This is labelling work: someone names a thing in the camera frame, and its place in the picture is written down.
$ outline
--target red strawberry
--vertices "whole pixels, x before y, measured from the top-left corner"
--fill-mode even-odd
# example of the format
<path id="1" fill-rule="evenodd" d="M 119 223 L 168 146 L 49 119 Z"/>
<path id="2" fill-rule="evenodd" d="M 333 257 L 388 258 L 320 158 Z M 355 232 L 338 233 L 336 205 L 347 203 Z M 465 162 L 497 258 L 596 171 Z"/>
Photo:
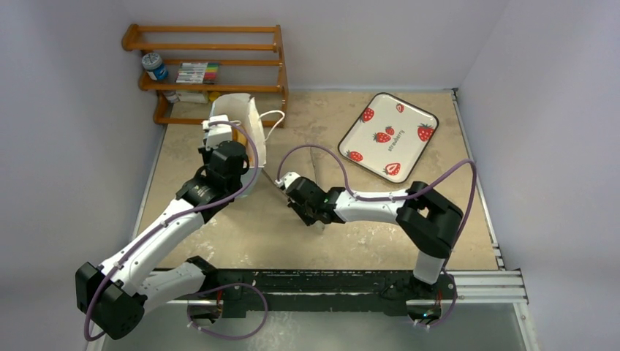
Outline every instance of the red strawberry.
<path id="1" fill-rule="evenodd" d="M 428 141 L 435 132 L 435 129 L 428 124 L 421 124 L 417 126 L 417 136 L 420 137 L 422 141 Z"/>
<path id="2" fill-rule="evenodd" d="M 364 113 L 362 113 L 362 117 L 360 118 L 360 121 L 362 121 L 362 123 L 366 123 L 370 121 L 373 117 L 374 117 L 374 110 L 368 107 L 364 110 Z"/>
<path id="3" fill-rule="evenodd" d="M 395 176 L 400 171 L 401 171 L 401 164 L 398 162 L 394 162 L 394 163 L 390 163 L 387 166 L 385 166 L 383 173 L 387 174 L 388 176 Z"/>
<path id="4" fill-rule="evenodd" d="M 388 141 L 392 140 L 392 137 L 383 132 L 378 132 L 372 135 L 372 140 L 378 143 L 387 143 Z"/>
<path id="5" fill-rule="evenodd" d="M 347 151 L 347 157 L 355 162 L 361 162 L 364 159 L 362 154 L 357 151 Z"/>

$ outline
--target beige tabletop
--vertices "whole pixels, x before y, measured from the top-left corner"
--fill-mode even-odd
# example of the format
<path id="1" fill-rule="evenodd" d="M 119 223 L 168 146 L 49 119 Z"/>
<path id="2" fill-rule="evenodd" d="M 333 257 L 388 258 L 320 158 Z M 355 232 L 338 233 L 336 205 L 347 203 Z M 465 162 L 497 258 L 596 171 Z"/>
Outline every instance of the beige tabletop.
<path id="1" fill-rule="evenodd" d="M 384 192 L 407 188 L 414 180 L 430 183 L 456 162 L 467 158 L 449 93 L 395 95 L 436 115 L 439 128 L 404 184 L 391 184 L 351 162 L 345 162 L 355 190 Z M 338 142 L 373 96 L 373 93 L 362 92 L 292 92 L 286 127 L 274 131 L 267 144 L 267 173 L 275 178 L 284 154 L 302 143 L 319 143 L 337 153 Z M 260 113 L 271 109 L 271 105 L 277 106 L 277 101 L 274 103 L 268 97 L 258 97 L 257 101 Z M 206 105 L 181 103 L 175 106 L 173 117 L 207 118 L 208 111 Z M 183 182 L 201 166 L 197 147 L 202 138 L 199 126 L 171 124 L 167 127 L 140 231 L 161 214 Z M 343 185 L 338 164 L 321 150 L 305 148 L 296 151 L 283 170 L 316 179 L 324 190 Z M 471 176 L 471 170 L 462 167 L 436 189 L 464 210 Z M 285 196 L 261 175 L 249 197 L 237 199 L 220 211 L 208 224 L 181 242 L 159 266 L 176 267 L 186 258 L 200 255 L 219 268 L 414 267 L 417 249 L 398 226 L 353 222 L 330 224 L 321 230 L 316 226 L 306 227 L 286 204 Z M 497 269 L 479 197 L 447 267 Z"/>

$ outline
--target strawberry tray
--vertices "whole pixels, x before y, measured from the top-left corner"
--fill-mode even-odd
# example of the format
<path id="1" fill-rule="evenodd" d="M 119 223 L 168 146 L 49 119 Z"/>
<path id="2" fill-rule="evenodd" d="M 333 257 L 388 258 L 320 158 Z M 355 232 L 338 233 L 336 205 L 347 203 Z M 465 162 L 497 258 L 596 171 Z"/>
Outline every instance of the strawberry tray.
<path id="1" fill-rule="evenodd" d="M 375 95 L 340 140 L 340 154 L 392 183 L 403 183 L 439 126 L 432 113 L 393 95 Z"/>

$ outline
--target wooden rack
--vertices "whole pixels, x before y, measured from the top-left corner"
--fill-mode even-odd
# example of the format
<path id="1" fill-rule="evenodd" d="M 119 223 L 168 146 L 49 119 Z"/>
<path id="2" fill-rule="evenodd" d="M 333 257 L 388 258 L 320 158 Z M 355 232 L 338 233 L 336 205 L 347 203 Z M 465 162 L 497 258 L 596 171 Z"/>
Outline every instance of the wooden rack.
<path id="1" fill-rule="evenodd" d="M 176 42 L 146 42 L 142 33 L 273 33 L 273 41 L 269 44 L 209 44 L 209 43 L 176 43 Z M 152 80 L 145 72 L 140 76 L 140 89 L 156 90 L 158 95 L 157 107 L 153 120 L 158 124 L 200 124 L 202 120 L 194 118 L 165 118 L 169 103 L 162 94 L 162 90 L 190 90 L 190 91 L 222 91 L 246 93 L 280 93 L 282 95 L 281 110 L 286 112 L 289 95 L 287 68 L 284 63 L 284 47 L 280 25 L 274 27 L 202 27 L 202 26 L 139 26 L 132 24 L 127 29 L 122 41 L 123 49 L 127 51 L 140 50 L 142 54 L 154 50 L 241 50 L 241 51 L 273 51 L 278 53 L 277 60 L 216 60 L 200 59 L 165 59 L 168 65 L 181 62 L 219 62 L 221 66 L 278 66 L 278 79 L 275 86 L 245 86 L 226 84 L 180 84 L 162 83 Z M 265 127 L 275 124 L 274 121 L 264 121 Z"/>

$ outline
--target white wall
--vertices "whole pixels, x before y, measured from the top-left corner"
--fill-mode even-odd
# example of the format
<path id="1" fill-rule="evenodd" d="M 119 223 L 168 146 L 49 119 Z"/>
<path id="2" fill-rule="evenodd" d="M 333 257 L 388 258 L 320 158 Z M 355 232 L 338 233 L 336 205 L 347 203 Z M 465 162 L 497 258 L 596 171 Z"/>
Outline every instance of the white wall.
<path id="1" fill-rule="evenodd" d="M 74 273 L 126 244 L 161 127 L 120 1 L 0 11 L 0 340 L 81 350 Z"/>
<path id="2" fill-rule="evenodd" d="M 145 25 L 282 27 L 291 88 L 459 86 L 507 0 L 124 0 Z"/>
<path id="3" fill-rule="evenodd" d="M 511 1 L 459 94 L 547 350 L 620 344 L 620 7 Z"/>

